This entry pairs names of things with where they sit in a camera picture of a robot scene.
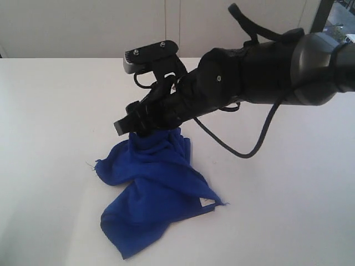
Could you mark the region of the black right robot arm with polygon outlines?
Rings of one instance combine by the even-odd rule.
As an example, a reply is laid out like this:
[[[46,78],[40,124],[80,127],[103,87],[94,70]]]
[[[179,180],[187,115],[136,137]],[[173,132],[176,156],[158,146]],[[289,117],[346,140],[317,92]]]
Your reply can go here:
[[[173,52],[157,60],[158,44],[143,50],[148,58],[142,71],[152,71],[156,82],[115,122],[119,135],[171,130],[242,101],[274,104],[283,98],[286,105],[319,106],[336,93],[354,91],[354,44],[338,43],[324,33],[290,43],[215,48],[192,71]]]

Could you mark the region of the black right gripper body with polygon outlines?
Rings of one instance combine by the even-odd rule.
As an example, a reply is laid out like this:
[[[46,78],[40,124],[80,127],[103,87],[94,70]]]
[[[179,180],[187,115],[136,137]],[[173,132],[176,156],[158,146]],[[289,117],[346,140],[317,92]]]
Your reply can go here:
[[[242,94],[243,49],[214,48],[197,68],[187,71],[178,55],[155,61],[132,74],[148,94],[126,106],[126,115],[141,119],[139,135],[172,130],[216,110],[230,111]]]

